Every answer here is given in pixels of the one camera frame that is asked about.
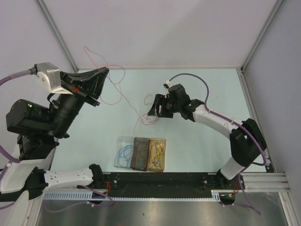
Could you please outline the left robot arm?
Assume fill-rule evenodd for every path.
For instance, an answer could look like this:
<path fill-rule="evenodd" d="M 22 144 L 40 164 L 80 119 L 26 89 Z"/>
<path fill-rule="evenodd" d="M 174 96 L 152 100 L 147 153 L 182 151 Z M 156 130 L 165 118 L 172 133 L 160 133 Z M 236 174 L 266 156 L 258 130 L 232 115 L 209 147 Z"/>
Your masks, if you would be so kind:
<path fill-rule="evenodd" d="M 35 75 L 37 81 L 56 100 L 49 107 L 19 99 L 6 115 L 7 130 L 18 135 L 19 156 L 14 157 L 4 149 L 1 154 L 8 163 L 0 173 L 0 200 L 10 208 L 7 226 L 24 226 L 29 215 L 30 201 L 42 196 L 51 188 L 81 187 L 96 190 L 104 183 L 101 167 L 91 164 L 87 168 L 53 172 L 39 165 L 68 138 L 68 129 L 84 104 L 98 106 L 107 67 L 85 73 L 66 73 L 52 63 L 39 63 L 34 67 L 9 75 L 1 83 Z"/>

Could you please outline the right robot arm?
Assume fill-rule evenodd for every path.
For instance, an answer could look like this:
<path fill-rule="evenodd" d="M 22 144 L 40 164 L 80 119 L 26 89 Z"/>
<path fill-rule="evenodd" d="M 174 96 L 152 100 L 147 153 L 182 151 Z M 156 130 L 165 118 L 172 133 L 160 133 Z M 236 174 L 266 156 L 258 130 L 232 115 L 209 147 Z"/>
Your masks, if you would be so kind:
<path fill-rule="evenodd" d="M 167 94 L 156 94 L 148 116 L 173 118 L 179 113 L 185 120 L 204 124 L 221 133 L 230 141 L 231 157 L 218 171 L 217 184 L 228 189 L 234 183 L 234 177 L 254 163 L 261 155 L 266 160 L 266 141 L 255 120 L 245 121 L 228 118 L 214 112 L 206 103 L 190 99 L 181 84 L 165 85 Z"/>

